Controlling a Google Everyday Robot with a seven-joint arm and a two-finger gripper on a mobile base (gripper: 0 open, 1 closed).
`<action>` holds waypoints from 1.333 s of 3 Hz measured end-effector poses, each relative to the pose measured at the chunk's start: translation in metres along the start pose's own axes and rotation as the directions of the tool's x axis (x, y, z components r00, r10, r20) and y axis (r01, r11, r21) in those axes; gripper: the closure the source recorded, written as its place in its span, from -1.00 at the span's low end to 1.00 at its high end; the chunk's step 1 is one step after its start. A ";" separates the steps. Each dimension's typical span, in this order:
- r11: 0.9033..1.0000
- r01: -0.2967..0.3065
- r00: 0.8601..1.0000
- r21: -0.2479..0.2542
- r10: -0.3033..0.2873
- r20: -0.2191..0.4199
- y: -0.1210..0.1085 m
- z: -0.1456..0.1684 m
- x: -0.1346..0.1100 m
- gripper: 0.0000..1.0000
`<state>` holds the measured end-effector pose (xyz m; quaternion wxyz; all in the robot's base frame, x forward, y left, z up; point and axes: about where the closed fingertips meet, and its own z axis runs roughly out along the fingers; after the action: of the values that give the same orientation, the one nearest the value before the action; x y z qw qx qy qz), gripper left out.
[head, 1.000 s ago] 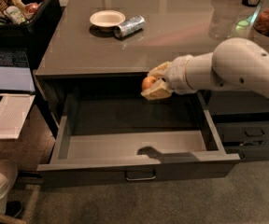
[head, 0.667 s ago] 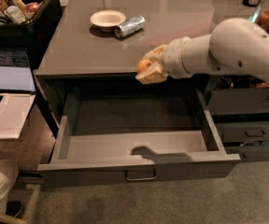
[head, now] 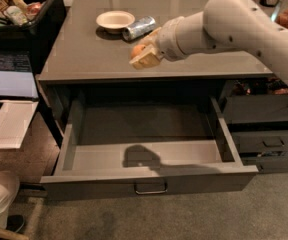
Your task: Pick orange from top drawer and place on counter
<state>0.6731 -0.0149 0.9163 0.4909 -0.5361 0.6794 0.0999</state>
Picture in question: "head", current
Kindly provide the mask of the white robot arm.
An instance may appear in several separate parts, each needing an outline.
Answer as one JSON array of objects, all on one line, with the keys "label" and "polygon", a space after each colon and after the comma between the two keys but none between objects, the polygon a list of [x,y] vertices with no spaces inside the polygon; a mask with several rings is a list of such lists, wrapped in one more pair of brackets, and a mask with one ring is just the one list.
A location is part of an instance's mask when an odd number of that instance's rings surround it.
[{"label": "white robot arm", "polygon": [[288,86],[288,29],[252,0],[209,0],[203,11],[166,22],[133,48],[130,64],[151,68],[231,49],[253,55]]}]

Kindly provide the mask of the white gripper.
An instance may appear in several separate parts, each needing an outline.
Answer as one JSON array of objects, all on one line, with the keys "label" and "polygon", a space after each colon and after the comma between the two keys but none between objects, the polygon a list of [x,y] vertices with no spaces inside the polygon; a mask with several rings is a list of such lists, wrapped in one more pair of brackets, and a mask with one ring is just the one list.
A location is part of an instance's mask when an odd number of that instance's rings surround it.
[{"label": "white gripper", "polygon": [[179,48],[176,37],[177,26],[183,19],[183,16],[171,19],[161,28],[156,28],[142,38],[139,43],[145,45],[146,48],[138,56],[131,58],[130,64],[135,69],[145,69],[158,66],[162,58],[168,61],[185,59],[186,55]]}]

